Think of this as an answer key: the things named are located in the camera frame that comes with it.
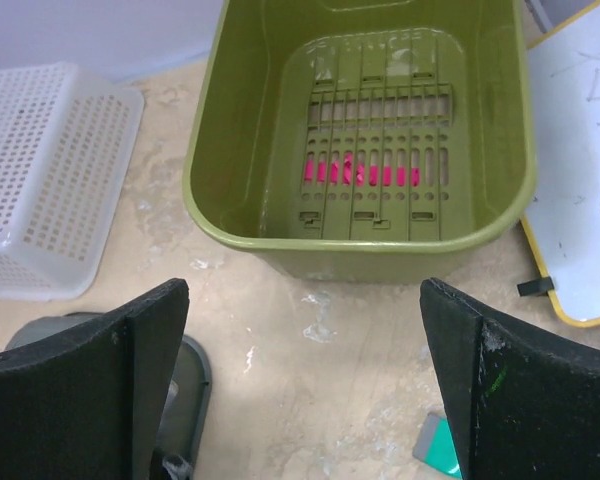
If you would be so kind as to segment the olive green plastic bin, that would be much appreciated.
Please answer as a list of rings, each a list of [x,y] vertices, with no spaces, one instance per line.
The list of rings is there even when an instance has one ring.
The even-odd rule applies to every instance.
[[[418,187],[301,180],[307,154],[421,169]],[[304,280],[445,276],[536,184],[517,1],[228,1],[183,175],[228,248]]]

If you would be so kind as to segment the small whiteboard yellow frame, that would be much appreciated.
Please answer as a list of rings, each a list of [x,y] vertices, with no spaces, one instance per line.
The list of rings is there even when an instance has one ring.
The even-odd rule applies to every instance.
[[[537,185],[522,219],[557,316],[600,325],[600,1],[528,50]]]

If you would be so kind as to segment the pink item under bin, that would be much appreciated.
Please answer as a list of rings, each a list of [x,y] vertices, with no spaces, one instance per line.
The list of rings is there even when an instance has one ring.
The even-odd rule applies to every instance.
[[[421,169],[418,166],[406,166],[404,150],[398,151],[397,165],[391,163],[391,151],[382,165],[377,161],[367,163],[365,154],[365,151],[360,151],[355,159],[352,151],[335,151],[330,155],[326,152],[320,152],[318,155],[310,152],[303,165],[302,183],[400,188],[421,185]]]

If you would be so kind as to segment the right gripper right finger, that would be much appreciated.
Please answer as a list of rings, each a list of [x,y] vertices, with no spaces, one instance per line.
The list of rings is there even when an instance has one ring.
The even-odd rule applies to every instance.
[[[428,347],[465,479],[600,479],[600,350],[420,286]]]

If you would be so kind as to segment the white perforated plastic basket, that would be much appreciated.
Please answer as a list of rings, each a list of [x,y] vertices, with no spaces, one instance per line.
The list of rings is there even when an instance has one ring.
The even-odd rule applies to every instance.
[[[73,63],[0,70],[0,299],[93,283],[144,104]]]

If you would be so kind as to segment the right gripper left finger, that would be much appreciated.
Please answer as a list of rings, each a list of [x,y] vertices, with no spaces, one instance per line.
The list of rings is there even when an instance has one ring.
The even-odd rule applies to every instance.
[[[0,479],[145,479],[189,307],[171,279],[0,353]]]

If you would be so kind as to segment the green whiteboard eraser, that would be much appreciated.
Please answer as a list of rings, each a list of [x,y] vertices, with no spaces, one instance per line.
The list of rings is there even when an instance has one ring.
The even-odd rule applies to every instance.
[[[437,413],[427,414],[412,455],[449,478],[462,478],[449,423]]]

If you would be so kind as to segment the grey plastic tray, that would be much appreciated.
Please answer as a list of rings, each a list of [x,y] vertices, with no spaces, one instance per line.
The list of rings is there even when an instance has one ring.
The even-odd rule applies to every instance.
[[[95,312],[74,312],[32,320],[12,336],[5,349],[42,340],[97,316]],[[183,336],[161,415],[148,474],[150,479],[194,477],[211,387],[211,367],[206,352],[192,337]]]

